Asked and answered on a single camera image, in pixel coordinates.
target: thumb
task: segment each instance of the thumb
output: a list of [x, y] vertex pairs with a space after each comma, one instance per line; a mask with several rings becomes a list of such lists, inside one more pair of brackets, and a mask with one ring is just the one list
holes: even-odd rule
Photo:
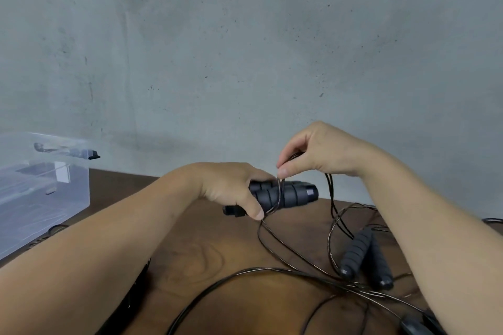
[[294, 160], [290, 160], [284, 163], [278, 169], [278, 179], [286, 179], [311, 169], [312, 166], [309, 154], [304, 153], [300, 155], [298, 158], [295, 158]]
[[241, 206], [254, 220], [262, 220], [264, 218], [264, 210], [262, 209], [259, 202], [254, 198], [252, 193], [246, 189], [241, 194], [241, 197], [236, 201], [237, 205]]

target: wooden table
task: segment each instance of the wooden table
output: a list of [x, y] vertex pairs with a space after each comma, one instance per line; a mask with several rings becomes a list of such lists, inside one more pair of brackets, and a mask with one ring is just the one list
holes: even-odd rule
[[[91, 206], [80, 216], [105, 208], [153, 180], [155, 178], [146, 176], [91, 170]], [[372, 214], [368, 209], [349, 211], [346, 224], [357, 230], [369, 222]], [[330, 270], [326, 253], [331, 222], [329, 200], [281, 210], [267, 222], [287, 244], [321, 268]], [[206, 201], [189, 207], [153, 255], [149, 268], [151, 288], [125, 334], [164, 334], [182, 308], [218, 279], [249, 267], [282, 266], [260, 245], [257, 227], [258, 223], [248, 217], [224, 216], [221, 206]], [[393, 237], [385, 233], [377, 236], [393, 274], [408, 272]], [[278, 246], [265, 230], [263, 238], [287, 261], [314, 273]], [[349, 240], [337, 230], [333, 241], [335, 251], [340, 252]], [[413, 278], [405, 278], [396, 283], [392, 294], [405, 294], [414, 288]], [[257, 273], [238, 277], [205, 297], [187, 316], [177, 334], [298, 334], [309, 313], [328, 296], [326, 289], [291, 276]], [[409, 301], [426, 307], [420, 294]], [[400, 305], [389, 307], [405, 312]], [[306, 334], [357, 334], [364, 308], [365, 303], [353, 296], [337, 298], [316, 314]], [[391, 333], [397, 333], [397, 320], [372, 307], [365, 334]]]

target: hand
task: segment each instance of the hand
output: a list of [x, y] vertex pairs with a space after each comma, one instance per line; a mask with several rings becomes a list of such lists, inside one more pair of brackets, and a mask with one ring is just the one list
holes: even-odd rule
[[[304, 154], [288, 161], [299, 151]], [[276, 164], [278, 178], [288, 178], [307, 170], [361, 176], [364, 158], [375, 151], [379, 149], [362, 139], [327, 123], [314, 122], [294, 135], [281, 151]]]
[[248, 189], [251, 180], [275, 179], [271, 174], [248, 163], [195, 163], [195, 175], [201, 186], [200, 197], [221, 205], [240, 205], [255, 220], [264, 211]]

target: gray wall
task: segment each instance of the gray wall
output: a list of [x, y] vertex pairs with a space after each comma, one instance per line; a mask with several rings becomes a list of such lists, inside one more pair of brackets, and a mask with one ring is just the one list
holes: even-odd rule
[[[503, 216], [502, 2], [0, 0], [0, 131], [90, 138], [104, 169], [273, 172], [321, 119]], [[343, 177], [336, 197], [368, 201]]]

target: transparent container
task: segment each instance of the transparent container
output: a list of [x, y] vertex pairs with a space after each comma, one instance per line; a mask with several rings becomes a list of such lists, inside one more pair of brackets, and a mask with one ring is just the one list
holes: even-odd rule
[[0, 135], [0, 259], [90, 204], [87, 141]]

